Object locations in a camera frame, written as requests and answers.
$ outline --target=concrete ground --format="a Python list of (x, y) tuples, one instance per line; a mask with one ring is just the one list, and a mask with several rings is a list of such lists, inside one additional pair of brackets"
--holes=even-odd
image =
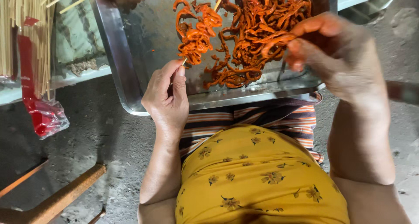
[[(418, 10), (416, 0), (395, 0), (382, 19), (367, 25), (377, 39), (387, 80), (419, 80)], [(316, 106), (315, 149), (325, 154), (327, 171), (326, 143), (338, 99), (326, 89), (322, 94), (324, 100)], [(22, 103), (0, 107), (0, 189), (42, 157), (50, 159), (45, 168), (0, 199), (0, 208), (31, 209), (100, 161), (108, 164), (108, 172), (56, 223), (87, 223), (103, 205), (106, 215), (98, 223), (136, 223), (139, 188), (154, 143), (152, 119), (124, 111), (111, 76), (59, 89), (57, 95), (70, 127), (44, 141), (34, 134)], [(412, 222), (419, 223), (419, 108), (390, 104), (396, 185)]]

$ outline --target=forearm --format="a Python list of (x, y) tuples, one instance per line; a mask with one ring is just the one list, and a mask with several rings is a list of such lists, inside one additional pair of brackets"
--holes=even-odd
[(139, 193), (140, 204), (152, 204), (176, 197), (181, 186), (179, 137), (168, 138), (157, 130), (150, 163)]
[(390, 110), (384, 91), (358, 103), (340, 101), (328, 140), (332, 176), (382, 185), (394, 182)]

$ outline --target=plastic bag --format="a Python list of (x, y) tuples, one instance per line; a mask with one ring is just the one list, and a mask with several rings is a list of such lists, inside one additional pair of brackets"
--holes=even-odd
[(29, 29), (32, 29), (32, 32), (36, 32), (37, 22), (37, 19), (27, 17), (25, 27), (21, 28), (17, 39), (21, 64), (22, 99), (26, 109), (32, 116), (35, 133), (43, 140), (68, 128), (70, 122), (64, 114), (64, 108), (55, 100), (55, 90), (49, 90), (38, 97), (36, 96), (36, 78), (34, 75), (36, 70), (33, 66), (37, 64), (34, 61), (38, 61), (36, 57), (37, 44), (28, 36), (25, 36), (25, 33), (28, 33)]

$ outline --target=stainless steel tray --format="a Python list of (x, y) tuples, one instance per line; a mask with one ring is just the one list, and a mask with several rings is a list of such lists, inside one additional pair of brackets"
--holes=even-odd
[[(156, 69), (172, 59), (178, 58), (177, 46), (181, 43), (175, 29), (176, 12), (172, 10), (175, 0), (94, 0), (92, 7), (99, 31), (108, 55), (112, 76), (123, 107), (131, 114), (146, 115), (141, 98), (148, 81)], [(320, 0), (317, 13), (330, 9), (329, 0)], [(216, 0), (197, 0), (211, 2)], [(230, 26), (233, 14), (223, 17), (223, 27)], [(221, 46), (219, 38), (212, 38), (215, 48)], [(230, 50), (234, 41), (227, 41)], [(261, 100), (288, 97), (317, 91), (324, 87), (321, 80), (309, 68), (302, 73), (286, 70), (280, 74), (282, 61), (271, 61), (262, 71), (262, 77), (247, 87), (228, 89), (213, 86), (203, 89), (203, 81), (211, 76), (204, 73), (205, 66), (212, 67), (216, 50), (202, 55), (202, 63), (186, 70), (187, 93), (190, 109), (205, 109), (226, 105), (243, 104)]]

